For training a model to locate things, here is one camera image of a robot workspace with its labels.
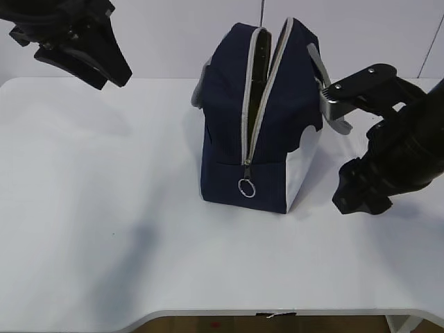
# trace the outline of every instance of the black mechanical arm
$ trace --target black mechanical arm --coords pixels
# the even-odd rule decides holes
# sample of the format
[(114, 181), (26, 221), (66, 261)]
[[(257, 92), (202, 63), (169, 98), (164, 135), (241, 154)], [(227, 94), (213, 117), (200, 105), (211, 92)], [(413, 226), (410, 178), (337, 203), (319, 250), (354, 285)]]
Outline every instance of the black mechanical arm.
[(339, 171), (333, 203), (342, 214), (381, 214), (390, 196), (424, 189), (444, 173), (444, 80), (426, 94), (377, 64), (330, 85), (321, 99), (332, 120), (357, 108), (383, 118), (367, 132), (368, 152)]
[(0, 0), (0, 19), (20, 45), (40, 45), (35, 59), (102, 89), (124, 86), (132, 76), (112, 30), (109, 0)]

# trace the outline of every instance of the white panel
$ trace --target white panel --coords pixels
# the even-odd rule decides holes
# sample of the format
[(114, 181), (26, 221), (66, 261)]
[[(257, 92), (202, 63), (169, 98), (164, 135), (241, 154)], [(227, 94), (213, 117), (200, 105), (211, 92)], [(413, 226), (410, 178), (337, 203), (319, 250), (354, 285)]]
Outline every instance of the white panel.
[(422, 78), (444, 77), (444, 24), (441, 24), (435, 43), (421, 73)]
[[(260, 0), (112, 0), (114, 32), (134, 77), (197, 78), (203, 63), (237, 22), (259, 24)], [(33, 59), (0, 22), (0, 77), (66, 76)]]
[(299, 147), (287, 154), (285, 161), (285, 198), (287, 200), (287, 213), (298, 195), (300, 187), (304, 182), (310, 169), (313, 157), (318, 149), (321, 131), (311, 125), (304, 129), (300, 137)]
[(385, 62), (417, 77), (444, 12), (442, 0), (267, 0), (264, 25), (277, 38), (287, 16), (321, 41), (331, 77)]

